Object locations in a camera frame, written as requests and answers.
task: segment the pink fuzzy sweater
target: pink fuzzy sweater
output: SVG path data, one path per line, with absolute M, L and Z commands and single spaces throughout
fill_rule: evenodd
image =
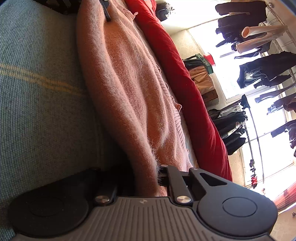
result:
M 78 53 L 86 85 L 104 125 L 127 153 L 141 196 L 159 195 L 158 165 L 191 166 L 178 113 L 159 68 L 133 25 L 134 15 L 109 0 L 83 0 Z

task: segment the logo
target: logo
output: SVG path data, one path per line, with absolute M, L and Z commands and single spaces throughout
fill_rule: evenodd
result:
M 141 203 L 141 204 L 145 204 L 146 202 L 148 202 L 146 199 L 142 199 L 142 200 L 140 200 L 140 203 Z

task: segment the red blanket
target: red blanket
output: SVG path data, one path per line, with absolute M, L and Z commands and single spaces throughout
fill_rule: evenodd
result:
M 188 126 L 200 168 L 232 181 L 227 151 L 202 97 L 168 33 L 155 16 L 155 0 L 125 0 L 167 77 Z

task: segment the ribbed gray panel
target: ribbed gray panel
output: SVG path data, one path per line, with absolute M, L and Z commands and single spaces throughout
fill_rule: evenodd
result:
M 13 241 L 39 241 L 18 234 Z M 187 207 L 163 198 L 124 198 L 96 207 L 73 232 L 46 241 L 230 241 L 206 229 Z M 272 241 L 268 236 L 250 239 Z

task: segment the black bag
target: black bag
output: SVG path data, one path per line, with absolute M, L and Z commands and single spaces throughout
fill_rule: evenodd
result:
M 170 4 L 162 2 L 156 5 L 155 14 L 160 21 L 164 21 L 168 18 L 168 16 L 172 13 L 173 10 L 174 9 Z
M 196 55 L 183 59 L 183 62 L 187 70 L 204 65 L 203 62 L 196 57 Z
M 68 15 L 70 13 L 78 13 L 78 9 L 81 3 L 81 0 L 67 0 L 67 1 L 34 0 L 34 1 L 64 15 Z

